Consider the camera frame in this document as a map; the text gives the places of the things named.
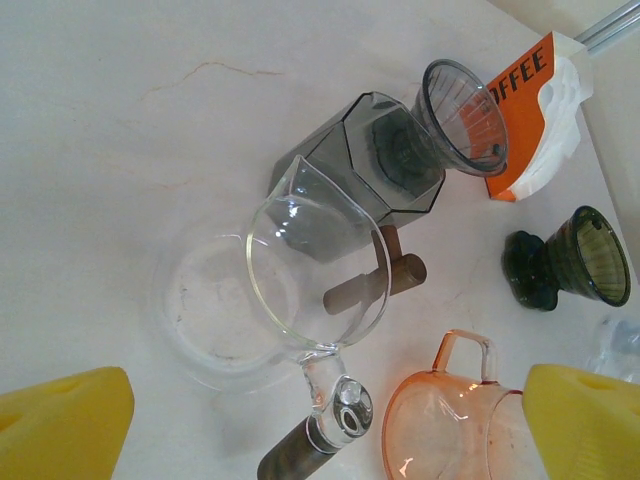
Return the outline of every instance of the white countertop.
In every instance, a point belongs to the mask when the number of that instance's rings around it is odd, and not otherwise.
[[[0,28],[0,392],[103,365],[129,374],[136,410],[116,479],[255,478],[310,409],[301,374],[259,395],[216,395],[145,330],[156,249],[216,205],[256,204],[272,164],[363,91],[409,105],[437,58],[483,80],[538,36],[481,0],[13,2]],[[450,328],[497,345],[501,383],[534,363],[580,366],[612,309],[560,294],[528,311],[500,270],[504,237],[543,238],[590,204],[619,231],[584,121],[552,182],[518,204],[448,175],[401,232],[425,285],[344,353],[370,391],[367,436],[313,478],[383,479],[380,429],[395,387],[431,366]],[[637,285],[623,310],[640,311]],[[452,370],[478,375],[461,349]]]

